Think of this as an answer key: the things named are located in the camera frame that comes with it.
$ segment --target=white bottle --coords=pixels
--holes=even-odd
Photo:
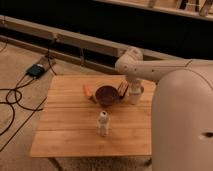
[[[109,116],[106,111],[102,111],[100,113],[97,126],[98,126],[98,133],[100,134],[100,136],[104,137],[108,135]]]

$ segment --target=brown bowl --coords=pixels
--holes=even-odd
[[[108,85],[100,87],[96,91],[95,97],[99,104],[103,107],[111,106],[113,103],[119,100],[117,89]]]

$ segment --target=cable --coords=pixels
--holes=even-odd
[[[7,37],[4,46],[3,46],[2,49],[0,50],[0,53],[3,52],[3,51],[7,48],[8,41],[9,41],[9,40],[8,40],[8,37]]]
[[[41,110],[43,110],[42,108],[41,109],[34,109],[34,108],[29,108],[29,107],[25,107],[25,106],[23,106],[22,104],[20,104],[20,101],[21,101],[21,99],[22,99],[22,93],[20,92],[20,91],[17,91],[17,90],[19,90],[19,89],[21,89],[21,88],[24,88],[24,87],[26,87],[26,86],[28,86],[28,85],[30,85],[33,81],[34,81],[35,79],[31,79],[29,82],[27,82],[26,84],[24,84],[24,85],[22,85],[22,86],[19,86],[19,84],[20,84],[20,82],[21,81],[19,81],[17,84],[16,84],[16,87],[14,88],[14,89],[10,89],[10,91],[7,93],[7,95],[6,95],[6,98],[5,98],[5,100],[6,100],[6,102],[7,103],[9,103],[9,104],[17,104],[19,107],[21,107],[22,109],[25,109],[25,110],[29,110],[29,111],[41,111]],[[14,92],[14,97],[15,97],[15,101],[14,102],[10,102],[9,101],[9,95],[11,94],[11,92]]]
[[[8,104],[7,102],[0,102],[0,104],[8,105],[11,108],[11,110],[12,110],[12,119],[11,119],[10,123],[8,124],[8,126],[2,132],[0,132],[0,136],[2,136],[5,132],[8,131],[8,129],[11,127],[11,125],[14,122],[14,119],[15,119],[15,109],[14,109],[14,107],[13,107],[12,104]]]
[[[47,60],[48,60],[49,67],[50,67],[50,69],[51,69],[51,71],[53,72],[54,75],[57,75],[57,73],[54,71],[54,69],[53,69],[53,67],[52,67],[52,65],[51,65],[51,63],[50,63],[50,59],[51,59],[51,57],[50,57],[50,47],[51,47],[53,44],[55,44],[56,41],[57,41],[57,39],[54,39],[54,40],[51,41],[51,43],[48,45],[47,53],[46,53],[46,55],[45,55],[45,57],[46,57]]]
[[[39,107],[45,102],[45,100],[47,99],[47,97],[45,97],[42,102],[37,106],[36,109],[39,109]],[[16,134],[21,130],[21,128],[27,123],[27,121],[34,115],[36,111],[33,111],[28,117],[27,119],[21,124],[21,126],[16,130],[16,132],[14,132],[14,134],[10,137],[10,139],[4,144],[4,146],[0,149],[0,152],[2,152],[4,150],[4,148],[10,143],[10,141],[16,136]]]
[[[4,13],[4,16],[3,16],[4,17],[3,18],[3,25],[6,28],[6,16],[5,16],[5,4],[4,4],[4,1],[2,1],[2,11]],[[3,52],[7,48],[8,42],[9,42],[9,39],[8,39],[8,37],[6,37],[5,45],[0,50],[0,53]]]
[[[12,110],[12,119],[10,121],[10,123],[8,124],[8,126],[6,126],[6,128],[0,132],[0,136],[2,136],[5,132],[7,132],[9,130],[9,128],[12,126],[13,122],[14,122],[14,119],[15,119],[15,115],[16,115],[16,112],[15,112],[15,109],[13,107],[14,104],[19,104],[20,100],[22,99],[22,93],[21,91],[19,91],[19,89],[21,88],[24,88],[28,85],[30,85],[32,83],[32,81],[34,79],[31,79],[30,81],[28,81],[27,83],[25,83],[24,85],[19,85],[23,79],[26,77],[26,75],[24,75],[19,81],[18,83],[16,84],[15,88],[12,88],[12,89],[9,89],[9,88],[2,88],[0,89],[0,91],[8,91],[6,97],[5,97],[5,102],[0,102],[0,104],[3,104],[3,105],[8,105],[11,110]],[[14,102],[10,102],[9,101],[9,95],[11,94],[11,92],[14,92],[15,94],[15,101]]]

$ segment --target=table top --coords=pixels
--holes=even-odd
[[[32,157],[98,157],[151,155],[151,100],[154,83],[143,81],[145,91],[137,105],[128,95],[104,110],[109,113],[109,134],[101,137],[97,120],[103,110],[88,100],[83,84],[95,92],[102,85],[118,87],[118,75],[55,76],[40,117]]]

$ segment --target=power strip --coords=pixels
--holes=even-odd
[[[26,75],[33,78],[40,78],[45,72],[47,72],[50,67],[56,64],[55,59],[51,57],[42,57],[38,62],[33,64],[30,68],[26,70]]]

